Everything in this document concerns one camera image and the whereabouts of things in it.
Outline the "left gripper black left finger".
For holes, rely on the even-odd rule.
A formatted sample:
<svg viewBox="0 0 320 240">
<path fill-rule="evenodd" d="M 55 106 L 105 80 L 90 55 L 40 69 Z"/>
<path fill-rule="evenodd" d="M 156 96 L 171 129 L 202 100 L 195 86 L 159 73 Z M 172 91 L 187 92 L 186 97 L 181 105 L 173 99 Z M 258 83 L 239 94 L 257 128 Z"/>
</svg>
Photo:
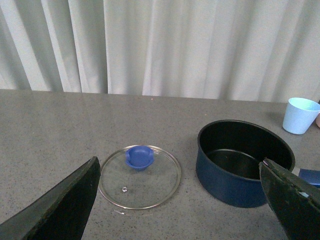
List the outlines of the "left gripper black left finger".
<svg viewBox="0 0 320 240">
<path fill-rule="evenodd" d="M 0 225 L 2 240 L 80 240 L 96 199 L 96 156 Z"/>
</svg>

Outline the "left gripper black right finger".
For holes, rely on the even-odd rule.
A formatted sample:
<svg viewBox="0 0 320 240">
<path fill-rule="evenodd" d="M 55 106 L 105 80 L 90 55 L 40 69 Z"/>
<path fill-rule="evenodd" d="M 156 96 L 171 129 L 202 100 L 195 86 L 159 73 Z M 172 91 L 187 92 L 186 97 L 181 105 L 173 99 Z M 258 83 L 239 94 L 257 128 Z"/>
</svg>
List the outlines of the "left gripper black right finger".
<svg viewBox="0 0 320 240">
<path fill-rule="evenodd" d="M 259 164 L 259 175 L 268 205 L 289 240 L 320 238 L 320 172 L 305 169 L 298 174 L 266 158 Z"/>
</svg>

